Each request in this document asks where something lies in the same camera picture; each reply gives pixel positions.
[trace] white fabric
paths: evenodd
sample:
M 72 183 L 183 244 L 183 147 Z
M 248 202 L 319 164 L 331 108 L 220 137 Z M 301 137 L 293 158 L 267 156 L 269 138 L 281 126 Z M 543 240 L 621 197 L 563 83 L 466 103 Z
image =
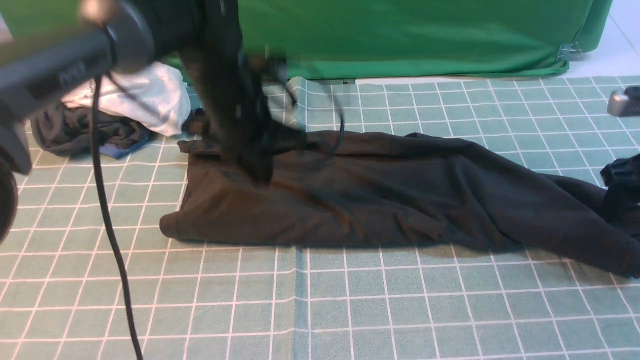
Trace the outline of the white fabric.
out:
M 155 114 L 149 113 L 136 101 L 128 98 L 108 78 L 102 80 L 100 111 L 128 117 L 161 135 L 174 136 L 182 133 L 182 125 L 191 113 L 191 99 L 180 71 L 162 63 L 153 63 L 135 75 L 113 74 L 113 79 L 148 108 L 153 109 Z M 90 108 L 93 106 L 94 89 L 95 82 L 91 80 L 67 94 L 62 102 L 68 108 Z

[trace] teal grid mat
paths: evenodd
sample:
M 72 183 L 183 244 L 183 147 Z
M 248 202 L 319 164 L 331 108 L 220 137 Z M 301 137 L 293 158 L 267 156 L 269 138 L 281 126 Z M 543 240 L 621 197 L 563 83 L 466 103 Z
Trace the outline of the teal grid mat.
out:
M 337 129 L 327 88 L 293 85 L 309 131 Z M 350 131 L 480 143 L 533 170 L 599 183 L 640 151 L 606 99 L 640 77 L 339 85 Z M 285 97 L 269 89 L 274 112 Z M 237 248 L 164 238 L 186 185 L 178 139 L 104 159 L 146 359 L 640 359 L 640 281 L 536 249 Z M 133 359 L 89 159 L 38 149 L 0 245 L 0 360 Z

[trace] black cloth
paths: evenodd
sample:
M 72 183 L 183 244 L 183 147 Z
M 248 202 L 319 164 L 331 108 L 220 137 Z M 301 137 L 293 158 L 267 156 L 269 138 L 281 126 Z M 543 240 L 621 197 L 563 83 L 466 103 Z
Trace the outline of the black cloth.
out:
M 68 108 L 58 102 L 31 117 L 33 137 L 45 151 L 57 156 L 74 156 L 90 151 L 91 108 Z M 121 158 L 148 143 L 153 133 L 126 117 L 97 112 L 100 152 Z
M 453 243 L 474 250 L 536 247 L 622 276 L 640 276 L 640 209 L 601 216 L 606 190 L 537 174 L 462 139 L 421 134 L 308 135 L 281 149 L 269 187 L 220 161 L 209 140 L 189 154 L 180 210 L 160 221 L 178 240 L 245 245 L 379 247 Z

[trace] green backdrop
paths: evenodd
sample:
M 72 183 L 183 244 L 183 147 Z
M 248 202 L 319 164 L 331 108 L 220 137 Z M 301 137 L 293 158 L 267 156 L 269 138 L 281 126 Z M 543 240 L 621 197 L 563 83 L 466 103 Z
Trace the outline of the green backdrop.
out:
M 292 76 L 544 76 L 560 47 L 598 46 L 613 0 L 240 0 L 249 51 L 286 49 Z M 14 37 L 76 21 L 77 0 L 0 0 Z M 167 59 L 178 66 L 176 58 Z

